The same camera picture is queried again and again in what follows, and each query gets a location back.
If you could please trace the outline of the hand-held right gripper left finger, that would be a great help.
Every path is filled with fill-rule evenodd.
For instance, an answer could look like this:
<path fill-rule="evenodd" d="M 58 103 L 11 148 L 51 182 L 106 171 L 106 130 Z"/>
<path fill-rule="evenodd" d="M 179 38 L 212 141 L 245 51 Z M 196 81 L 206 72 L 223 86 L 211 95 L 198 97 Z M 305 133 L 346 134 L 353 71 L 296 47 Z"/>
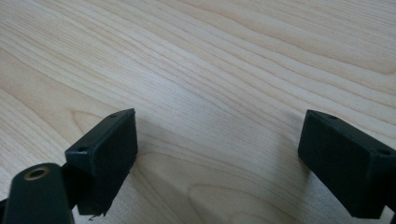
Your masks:
<path fill-rule="evenodd" d="M 137 152 L 132 108 L 101 120 L 65 152 L 64 183 L 69 205 L 83 216 L 106 214 Z"/>

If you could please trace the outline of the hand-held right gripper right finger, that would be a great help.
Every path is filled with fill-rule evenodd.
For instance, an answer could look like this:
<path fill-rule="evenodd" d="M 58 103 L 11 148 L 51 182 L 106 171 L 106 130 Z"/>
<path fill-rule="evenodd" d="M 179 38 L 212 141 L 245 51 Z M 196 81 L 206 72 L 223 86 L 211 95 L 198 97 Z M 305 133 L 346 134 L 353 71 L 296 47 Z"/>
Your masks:
<path fill-rule="evenodd" d="M 396 217 L 396 150 L 342 119 L 308 110 L 298 156 L 350 215 Z"/>

